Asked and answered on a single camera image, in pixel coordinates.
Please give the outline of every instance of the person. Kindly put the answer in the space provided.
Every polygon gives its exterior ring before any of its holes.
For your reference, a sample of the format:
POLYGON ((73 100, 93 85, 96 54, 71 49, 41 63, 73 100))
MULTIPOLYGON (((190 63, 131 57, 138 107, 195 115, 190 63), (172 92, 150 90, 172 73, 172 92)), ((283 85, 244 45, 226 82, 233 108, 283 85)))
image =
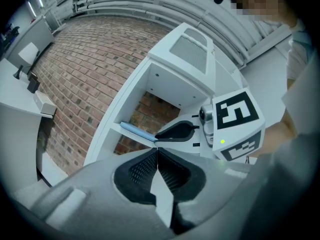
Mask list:
MULTIPOLYGON (((241 9, 242 13, 254 16, 255 20, 258 16, 259 20, 281 22, 290 27, 292 40, 289 42, 291 48, 288 52, 286 65, 287 90, 290 90, 306 69, 312 55, 315 54, 315 48, 303 22, 285 0, 231 1, 236 3, 236 8, 241 9)), ((252 153, 250 157, 257 158, 262 154, 273 153, 281 144, 294 139, 297 134, 295 122, 286 108, 282 119, 265 129, 262 148, 252 153)))

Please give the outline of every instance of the white pipe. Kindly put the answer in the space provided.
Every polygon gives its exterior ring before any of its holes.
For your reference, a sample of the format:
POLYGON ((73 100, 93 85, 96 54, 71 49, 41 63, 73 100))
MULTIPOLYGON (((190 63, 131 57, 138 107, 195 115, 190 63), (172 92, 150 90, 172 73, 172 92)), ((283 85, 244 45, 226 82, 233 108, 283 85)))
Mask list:
POLYGON ((217 43, 221 44, 229 53, 230 55, 239 63, 240 66, 242 66, 244 64, 244 60, 230 47, 230 45, 228 45, 221 37, 219 37, 216 33, 214 33, 213 31, 211 31, 209 28, 207 28, 204 25, 198 25, 198 21, 188 17, 187 15, 180 13, 178 11, 166 8, 166 7, 162 7, 160 5, 156 5, 156 4, 149 4, 149 3, 137 3, 137 2, 129 2, 129 1, 115 1, 115 2, 103 2, 103 3, 98 3, 98 4, 92 4, 89 5, 89 9, 92 10, 105 10, 106 8, 103 7, 97 7, 97 5, 124 5, 124 6, 137 6, 137 4, 143 8, 146 9, 153 9, 153 10, 157 10, 157 11, 161 11, 163 13, 169 14, 174 16, 175 18, 180 18, 182 19, 184 22, 188 22, 191 25, 193 25, 195 28, 198 28, 200 30, 202 30, 203 32, 207 33, 209 36, 211 36, 211 38, 213 38, 217 43))
POLYGON ((266 38, 262 39, 261 42, 257 43, 249 50, 249 62, 265 53, 291 34, 292 32, 287 25, 282 25, 281 27, 277 28, 275 31, 269 34, 266 38))
POLYGON ((129 8, 129 7, 96 7, 96 8, 91 8, 91 9, 85 9, 85 10, 82 10, 81 12, 96 11, 96 10, 125 10, 125 11, 133 11, 133 12, 139 12, 139 13, 144 13, 144 14, 148 14, 148 15, 153 15, 153 16, 162 18, 164 20, 170 21, 170 22, 172 22, 172 23, 174 23, 176 25, 180 25, 182 23, 182 21, 179 22, 177 20, 174 20, 172 18, 163 16, 161 14, 158 14, 158 13, 155 13, 155 12, 152 12, 152 11, 141 10, 141 9, 136 9, 136 8, 129 8))
POLYGON ((252 21, 252 23, 256 26, 256 28, 258 29, 258 31, 260 32, 261 36, 263 38, 267 37, 267 32, 263 29, 263 27, 260 25, 260 22, 257 21, 252 21))
MULTIPOLYGON (((88 3, 89 2, 95 2, 95 1, 99 1, 99 0, 87 0, 88 3)), ((232 43, 235 45, 235 47, 241 52, 241 54, 247 60, 250 58, 250 56, 248 54, 248 51, 246 50, 244 45, 241 44, 241 42, 238 40, 238 38, 233 33, 230 33, 230 31, 228 31, 227 28, 224 25, 222 25, 219 21, 213 20, 208 15, 204 16, 204 13, 201 10, 196 9, 193 6, 190 6, 190 5, 188 5, 188 4, 184 3, 184 2, 177 1, 177 0, 156 0, 156 1, 161 1, 161 2, 166 3, 166 4, 170 4, 170 5, 176 6, 176 7, 180 8, 180 9, 183 9, 183 10, 195 15, 196 17, 198 17, 200 19, 203 17, 204 21, 208 22, 211 26, 213 26, 215 29, 217 29, 227 39, 232 40, 232 43)), ((84 4, 84 3, 86 3, 85 0, 78 1, 77 5, 81 5, 81 4, 84 4)))

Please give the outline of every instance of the brick wall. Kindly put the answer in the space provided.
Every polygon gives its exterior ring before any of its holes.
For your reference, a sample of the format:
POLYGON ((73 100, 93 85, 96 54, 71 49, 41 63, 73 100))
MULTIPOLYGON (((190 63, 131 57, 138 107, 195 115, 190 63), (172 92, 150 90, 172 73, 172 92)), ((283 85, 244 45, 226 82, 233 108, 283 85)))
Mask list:
MULTIPOLYGON (((113 98, 168 32, 133 18, 76 18, 67 22, 41 55, 34 66, 41 83, 39 90, 48 94, 57 111, 53 121, 42 120, 40 129, 47 136, 46 151, 67 174, 83 166, 93 135, 113 98)), ((139 115, 149 116, 148 106, 139 106, 139 115)), ((147 119, 142 117, 145 127, 147 119)))
MULTIPOLYGON (((179 112, 179 108, 146 92, 131 116, 129 123, 150 134, 156 135, 164 125, 175 119, 179 115, 179 112)), ((122 155, 148 148, 148 146, 138 143, 133 139, 122 136, 115 147, 114 153, 122 155)))

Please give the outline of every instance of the mesh grille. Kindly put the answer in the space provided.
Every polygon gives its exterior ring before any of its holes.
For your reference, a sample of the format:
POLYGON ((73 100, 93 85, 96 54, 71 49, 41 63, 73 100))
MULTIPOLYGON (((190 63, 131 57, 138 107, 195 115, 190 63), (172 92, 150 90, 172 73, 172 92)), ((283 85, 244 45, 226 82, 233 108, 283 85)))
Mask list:
POLYGON ((173 194, 175 190, 186 184, 191 177, 191 172, 186 167, 163 153, 158 155, 158 168, 165 184, 173 194))
POLYGON ((194 31, 193 29, 188 28, 186 31, 184 31, 186 35, 189 37, 192 37, 193 39, 197 40, 199 43, 207 47, 207 40, 197 31, 194 31))
POLYGON ((171 48, 170 52, 188 62, 202 73, 206 73, 207 51, 196 43, 181 36, 171 48))
POLYGON ((130 179, 140 188, 150 191, 157 171, 157 153, 150 155, 129 169, 130 179))

